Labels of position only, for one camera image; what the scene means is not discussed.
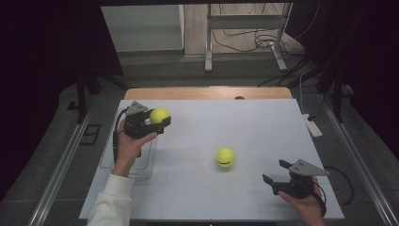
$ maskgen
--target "aluminum rail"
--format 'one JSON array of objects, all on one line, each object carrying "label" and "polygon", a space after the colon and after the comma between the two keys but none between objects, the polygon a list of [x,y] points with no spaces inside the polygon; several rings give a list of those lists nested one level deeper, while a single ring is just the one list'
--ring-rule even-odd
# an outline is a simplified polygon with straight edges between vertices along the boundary
[{"label": "aluminum rail", "polygon": [[331,111],[331,102],[328,98],[325,98],[327,105],[324,105],[325,111],[328,114],[329,119],[331,120],[335,131],[337,132],[338,137],[340,137],[341,142],[343,143],[346,152],[351,160],[353,166],[359,174],[361,181],[366,187],[370,197],[372,198],[375,208],[377,209],[379,215],[382,220],[385,222],[387,226],[399,226],[398,218],[394,214],[391,205],[388,199],[385,197],[382,192],[381,187],[376,182],[373,174],[367,168],[366,163],[361,157],[358,148],[352,141],[352,138],[349,136],[349,133],[345,129],[345,126],[342,123],[339,123],[335,118],[333,112]]},{"label": "aluminum rail", "polygon": [[39,200],[38,205],[36,206],[35,211],[32,214],[31,219],[29,220],[29,226],[38,226],[43,225],[44,221],[47,219],[47,216],[50,212],[50,209],[53,205],[53,202],[56,198],[56,194],[58,193],[59,188],[64,180],[65,174],[68,171],[68,168],[72,162],[73,156],[76,152],[77,146],[79,145],[79,141],[82,135],[85,132],[86,126],[88,125],[88,121],[91,118],[93,113],[93,106],[97,101],[97,97],[94,96],[93,100],[90,102],[88,106],[88,112],[86,116],[83,118],[83,121],[76,125],[76,128],[73,131],[72,138],[67,145],[67,148],[62,154],[61,158],[56,165],[56,169],[53,172],[50,181],[47,183],[47,187],[44,189],[43,194]]}]

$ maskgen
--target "metal frame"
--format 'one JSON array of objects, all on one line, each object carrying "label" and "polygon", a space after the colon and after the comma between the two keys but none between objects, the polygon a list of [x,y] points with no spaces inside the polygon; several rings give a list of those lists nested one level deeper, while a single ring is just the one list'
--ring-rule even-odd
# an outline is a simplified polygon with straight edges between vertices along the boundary
[{"label": "metal frame", "polygon": [[281,57],[279,43],[288,20],[292,3],[287,3],[282,15],[212,15],[211,4],[208,4],[207,33],[205,50],[205,71],[212,71],[212,29],[278,29],[275,41],[271,46],[279,70],[287,71]]},{"label": "metal frame", "polygon": [[327,112],[328,117],[331,120],[335,131],[337,132],[338,137],[341,139],[341,142],[343,143],[346,152],[348,153],[349,159],[351,160],[353,166],[359,174],[361,181],[363,182],[368,193],[370,194],[370,197],[375,204],[376,210],[378,211],[385,225],[398,226],[398,218],[394,214],[388,199],[382,192],[381,187],[376,182],[373,174],[367,168],[367,165],[361,157],[358,148],[352,141],[352,138],[349,136],[349,133],[346,131],[344,125],[337,120],[337,118],[334,116],[334,113],[331,111],[332,107],[330,100],[328,98],[325,98],[325,101],[327,102],[327,104],[324,105],[324,109]]},{"label": "metal frame", "polygon": [[72,138],[68,143],[65,152],[62,154],[61,158],[59,159],[59,162],[56,165],[56,169],[54,170],[53,175],[50,178],[50,181],[48,182],[46,188],[44,189],[44,192],[39,200],[39,203],[36,206],[36,209],[33,212],[32,217],[27,225],[29,226],[43,225],[44,221],[47,219],[47,216],[56,198],[56,194],[58,193],[58,190],[61,187],[62,181],[64,180],[65,174],[67,173],[68,168],[72,162],[77,146],[79,145],[79,141],[82,138],[82,135],[85,133],[85,128],[88,125],[88,121],[90,120],[91,115],[93,113],[92,108],[95,105],[96,100],[97,97],[94,97],[93,101],[88,107],[88,112],[86,116],[83,118],[82,123],[76,125],[76,128],[73,131]]}]

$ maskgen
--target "yellow tennis ball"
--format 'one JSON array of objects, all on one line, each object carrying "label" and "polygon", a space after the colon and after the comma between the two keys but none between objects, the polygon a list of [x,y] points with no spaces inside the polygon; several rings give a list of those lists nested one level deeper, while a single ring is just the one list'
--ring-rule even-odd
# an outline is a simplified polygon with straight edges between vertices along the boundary
[{"label": "yellow tennis ball", "polygon": [[220,148],[216,153],[216,163],[220,167],[228,168],[235,161],[235,153],[231,148]]},{"label": "yellow tennis ball", "polygon": [[162,122],[162,120],[166,119],[167,117],[170,117],[170,113],[163,107],[159,107],[159,108],[154,109],[151,112],[150,122],[151,123],[159,123],[159,122]]}]

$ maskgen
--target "person's hand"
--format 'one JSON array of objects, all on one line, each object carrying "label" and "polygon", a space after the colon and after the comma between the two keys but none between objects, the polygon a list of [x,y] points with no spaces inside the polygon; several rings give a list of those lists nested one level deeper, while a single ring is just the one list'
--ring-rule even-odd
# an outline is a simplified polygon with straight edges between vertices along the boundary
[{"label": "person's hand", "polygon": [[[317,184],[317,178],[313,176],[313,181]],[[321,197],[320,189],[317,185],[314,185],[314,192]],[[323,221],[322,210],[319,202],[310,195],[309,197],[299,200],[292,197],[291,195],[279,191],[279,196],[290,203],[302,217],[302,219],[310,226],[324,226],[326,225]]]},{"label": "person's hand", "polygon": [[123,133],[124,120],[120,122],[120,128],[118,129],[118,158],[115,162],[113,174],[118,176],[129,176],[130,168],[135,163],[138,154],[141,151],[141,147],[156,138],[157,134],[148,134],[143,138],[134,139]]}]

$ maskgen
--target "floor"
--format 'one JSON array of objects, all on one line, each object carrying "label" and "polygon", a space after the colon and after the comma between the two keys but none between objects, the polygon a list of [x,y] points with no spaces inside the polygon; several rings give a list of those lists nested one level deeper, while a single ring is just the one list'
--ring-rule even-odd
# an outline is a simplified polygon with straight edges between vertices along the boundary
[{"label": "floor", "polygon": [[[214,15],[280,15],[283,6],[282,3],[212,4],[211,12]],[[184,54],[187,56],[205,54],[207,13],[207,5],[184,5]],[[270,52],[266,40],[272,40],[276,34],[277,30],[216,29],[211,36],[212,52],[215,54]],[[301,49],[300,44],[286,34],[282,36],[282,40],[286,48],[291,51]]]}]

